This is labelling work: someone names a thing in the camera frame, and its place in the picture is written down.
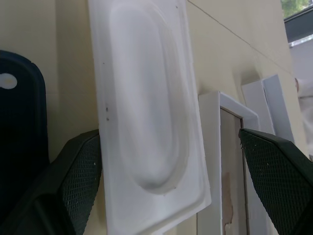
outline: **white frame molding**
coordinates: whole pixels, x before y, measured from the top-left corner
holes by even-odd
[[[200,95],[199,108],[212,204],[198,213],[198,235],[206,235],[208,232],[222,235],[221,109],[242,119],[244,128],[252,130],[260,130],[259,117],[246,106],[221,92]],[[254,190],[247,165],[246,193],[250,234],[271,234],[269,233],[271,221]]]
[[[247,107],[259,115],[261,131],[294,143],[278,75],[243,85],[242,91]]]

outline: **black plastic part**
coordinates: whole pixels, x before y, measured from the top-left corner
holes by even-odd
[[[0,50],[0,74],[17,86],[0,88],[0,225],[49,165],[45,82],[35,64]]]
[[[279,235],[313,234],[313,163],[291,142],[242,129],[254,188]]]
[[[102,171],[98,130],[69,140],[0,228],[1,235],[82,235]]]

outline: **recessed oval cavity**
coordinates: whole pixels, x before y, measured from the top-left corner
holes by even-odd
[[[110,31],[124,167],[145,190],[165,193],[181,179],[189,151],[174,37],[148,1],[116,6]]]

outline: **cream wall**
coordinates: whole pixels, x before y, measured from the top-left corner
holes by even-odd
[[[244,103],[242,84],[278,74],[295,142],[307,153],[280,1],[191,0],[187,11],[198,92]],[[97,128],[87,0],[1,0],[0,49],[27,57],[45,78],[51,160],[68,139]],[[101,183],[86,235],[106,234],[104,207]],[[195,216],[169,232],[195,233]]]

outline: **white plastic panel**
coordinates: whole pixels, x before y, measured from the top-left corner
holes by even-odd
[[[108,233],[211,203],[183,0],[89,0]]]
[[[243,85],[242,90],[246,106],[259,116],[261,131],[275,135],[262,81],[259,80]]]
[[[264,79],[262,82],[276,135],[294,143],[289,115],[278,75]]]

